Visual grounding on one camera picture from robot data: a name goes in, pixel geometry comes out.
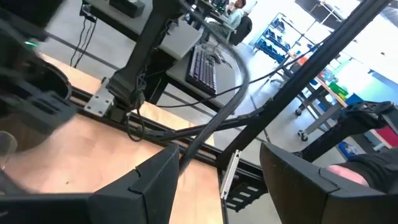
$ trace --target keyboard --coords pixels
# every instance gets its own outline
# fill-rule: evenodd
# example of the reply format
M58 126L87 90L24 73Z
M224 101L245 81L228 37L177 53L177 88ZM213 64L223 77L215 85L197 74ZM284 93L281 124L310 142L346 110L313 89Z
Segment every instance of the keyboard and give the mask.
M206 50L196 46L191 55L185 80L201 91L214 96L216 94L216 62Z

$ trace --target black cable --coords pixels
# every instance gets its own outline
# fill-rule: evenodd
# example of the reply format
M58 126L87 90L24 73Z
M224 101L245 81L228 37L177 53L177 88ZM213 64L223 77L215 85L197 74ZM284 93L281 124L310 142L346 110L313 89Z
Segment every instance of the black cable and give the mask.
M88 30L86 32L86 35L85 35L85 41L83 42L83 45L81 46L82 49L85 47L85 45L87 43L88 34L90 33L92 26L93 26L93 23L91 22L90 26L88 27ZM78 58L80 58L82 55L83 55L83 53L79 52Z
M235 111L235 109L241 104L243 101L246 92L249 88L249 70L244 63L241 56L235 51L226 41L226 39L222 38L219 34L217 34L202 18L197 12L191 11L191 7L189 4L185 2L185 0L178 0L180 5L183 6L184 10L187 11L191 16L193 16L201 25L215 37L217 42L219 42L235 59L238 64L238 67L241 69L241 75L243 84L241 85L238 92L232 97L232 99L222 108L207 124L204 130L198 134L191 145L188 146L186 153L180 158L179 161L179 170L180 174L184 172L184 170L188 167L190 161L196 156L199 151L200 146L211 136L211 134L216 130L216 128L228 118L228 116Z
M160 70L160 71L158 71L158 72L154 72L154 73L149 74L149 75L145 75L145 78L149 78L149 77L151 77L151 76L153 76L153 75L157 75L157 74L159 74L159 73L165 72L165 71L167 71L167 70L170 69L170 68L171 68L171 67L165 68L165 69L163 69L163 70Z
M85 29L86 29L86 21L87 21L87 19L85 18L85 20L83 21L83 29L80 32L79 43L77 43L77 46L75 47L75 51L74 51L72 57L70 58L69 66L72 66L73 58L75 57L75 55L77 53L77 49L79 49L81 38L83 37L83 33L84 33Z
M91 38L93 37L94 31L95 31L95 27L97 26L97 19L98 19L98 18L95 18L93 31L91 31L90 38L88 39L87 45L86 45L86 47L84 48L83 52L81 53L81 55L80 55L79 59L77 60L75 66L73 66L73 68L76 68L76 67L77 67L77 65L79 64L81 58L84 56L84 54L85 54L86 51L87 51L87 48L88 48L88 46L89 46L89 44L90 44L90 42L91 42Z
M138 118L139 118L139 121L140 121L140 124L141 124L142 128L141 128L141 135L139 136L138 139L135 139L135 138L133 137L132 133L131 133L130 125L129 125L131 113L132 113L131 110L128 110L127 113L126 113L126 114L127 114L127 119L126 119L127 135L129 136L129 138L130 138L132 141L134 141L134 142L139 142L139 141L141 141L142 139L145 138L145 123L144 123L144 118L142 118L141 113L139 112L139 109L138 109L138 110L137 110L137 114L138 114Z
M314 47L318 47L322 42L318 43L318 44L315 45ZM283 65L283 66L281 66L281 67L276 68L275 70L273 70L272 72L268 73L267 75L264 75L263 77L260 77L260 78L258 78L258 79L255 79L255 80L253 80L253 81L250 81L249 84L258 82L258 81L260 81L260 80L263 80L263 79L265 79L265 78L267 78L267 77L272 76L273 74L275 74L276 72L278 72L280 69L282 69L282 68L284 68L284 67L287 67L287 66L289 66L289 65L291 65L291 64L293 64L293 63L295 63L296 61L298 61L298 60L301 59L302 57L306 56L306 54L310 53L311 51L312 51L312 50L310 49L308 52L305 52L304 54L302 54L302 55L300 55L299 57L295 58L293 61L291 61L291 62L289 62L289 63L287 63L287 64L285 64L285 65ZM236 89L241 88L241 87L242 87L242 85L236 86L236 87L234 87L234 88L230 88L229 90L225 90L225 91L223 91L223 92L221 92L221 93L217 93L217 94L215 94L214 96L211 96L211 97L209 97L209 98L205 98L205 99L200 100L200 101L197 101L197 102L195 102L195 103L189 103L189 104L186 104L186 105L173 105L173 106L161 106L161 105L157 105L157 107L159 107L159 108L180 108L180 107L184 107L184 106L194 106L194 105L197 105L197 104L199 104L199 103L204 103L204 102L209 101L209 100L211 100L211 99L213 99L213 98L216 98L217 96L224 95L225 93L231 92L231 91L236 90Z

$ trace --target metal bracket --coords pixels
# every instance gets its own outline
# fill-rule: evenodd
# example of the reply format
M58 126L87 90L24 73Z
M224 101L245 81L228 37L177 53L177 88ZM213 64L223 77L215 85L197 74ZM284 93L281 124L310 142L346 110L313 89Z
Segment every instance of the metal bracket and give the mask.
M225 172L223 183L221 184L220 188L221 199L223 200L226 200L226 198L228 197L228 193L231 188L231 184L234 179L240 157L241 157L241 151L236 150L231 159L229 160L228 168Z
M85 111L103 117L104 114L113 106L114 96L108 91L106 85L109 83L108 78L104 78L101 88L91 97L85 106Z

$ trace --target wooden tabletop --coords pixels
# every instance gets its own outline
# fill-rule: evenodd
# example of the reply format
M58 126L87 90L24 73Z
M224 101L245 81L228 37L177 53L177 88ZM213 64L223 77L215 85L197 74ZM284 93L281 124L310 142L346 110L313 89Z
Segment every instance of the wooden tabletop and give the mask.
M290 52L288 52L289 56L292 58L295 58L296 56L291 54ZM333 90L331 90L331 88L319 77L315 77L315 81L317 81L319 84L321 84L321 86L327 91L329 92L329 94L337 100L337 102L343 106L344 108L346 108L348 105L347 103L341 99L341 97L339 95L337 95ZM374 129L370 130L370 132L375 135L375 137L377 137L386 147L388 147L389 149L392 148L392 146L382 137L380 136L379 133L377 133Z
M77 69L43 55L70 83L95 93L101 83ZM145 103L141 114L174 129L193 126L172 113ZM76 115L40 146L17 153L6 172L28 189L46 193L94 192L150 158L162 147L133 142L123 131ZM170 223L222 223L217 170L191 161L178 180Z

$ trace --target green object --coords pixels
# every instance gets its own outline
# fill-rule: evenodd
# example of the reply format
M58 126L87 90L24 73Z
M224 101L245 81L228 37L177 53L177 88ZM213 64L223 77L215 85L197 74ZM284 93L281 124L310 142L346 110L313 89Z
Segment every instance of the green object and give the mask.
M348 95L348 91L337 85L335 82L331 82L329 84L329 87L334 93L339 95L342 99L345 99L346 96Z
M35 43L29 42L29 41L25 41L25 44L33 46L33 47L37 47L37 45Z

